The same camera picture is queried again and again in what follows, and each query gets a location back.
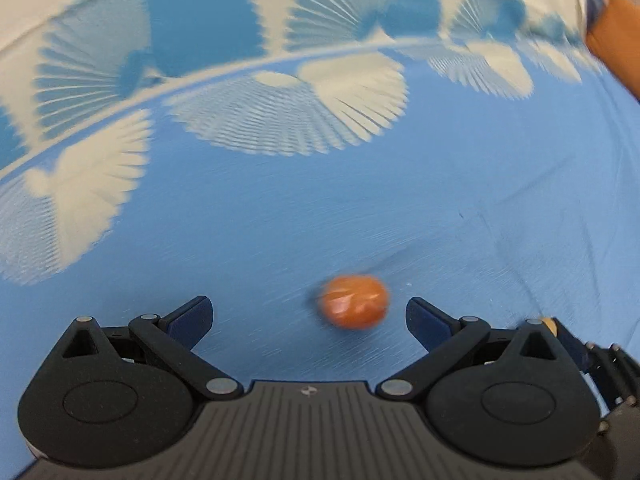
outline orange cloth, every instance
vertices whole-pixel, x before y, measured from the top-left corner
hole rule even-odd
[[[640,99],[640,6],[609,0],[587,34],[591,53]]]

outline small yellow object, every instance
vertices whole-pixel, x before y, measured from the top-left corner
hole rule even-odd
[[[556,326],[556,322],[550,317],[541,317],[540,321],[542,321],[546,327],[551,330],[551,333],[554,337],[558,337],[558,327]]]

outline orange object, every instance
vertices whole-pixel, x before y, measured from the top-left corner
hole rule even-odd
[[[324,288],[322,312],[340,328],[362,330],[376,326],[386,315],[389,294],[372,276],[338,276]]]
[[[558,326],[553,319],[551,319],[550,317],[541,317],[540,321],[542,321],[546,325],[546,327],[551,330],[551,333],[554,335],[554,337],[558,337]]]
[[[640,99],[640,6],[609,0],[587,35],[594,56]]]

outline blue fabric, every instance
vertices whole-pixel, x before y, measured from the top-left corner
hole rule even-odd
[[[377,383],[424,354],[412,296],[640,355],[638,102],[566,9],[445,3],[73,0],[43,24],[33,93],[0,108],[0,478],[79,315],[205,294],[195,351],[245,384]],[[388,287],[375,330],[318,314],[343,273]]]

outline blue shell pattern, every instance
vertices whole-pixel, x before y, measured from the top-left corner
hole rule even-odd
[[[25,155],[18,129],[12,122],[9,112],[0,105],[0,170]]]
[[[576,44],[582,43],[580,33],[576,30],[569,30],[562,17],[557,13],[546,14],[538,22],[529,27],[529,35],[539,36],[552,43]]]
[[[525,22],[522,0],[463,0],[451,25],[457,38],[492,38],[511,41]]]
[[[55,138],[163,76],[261,56],[263,43],[250,0],[76,0],[41,50],[40,124]]]
[[[253,75],[225,80],[171,99],[175,120],[213,146],[245,153],[327,153],[360,140],[318,100],[305,82],[272,88]]]
[[[379,27],[391,38],[434,35],[440,0],[294,0],[287,50],[366,40]]]

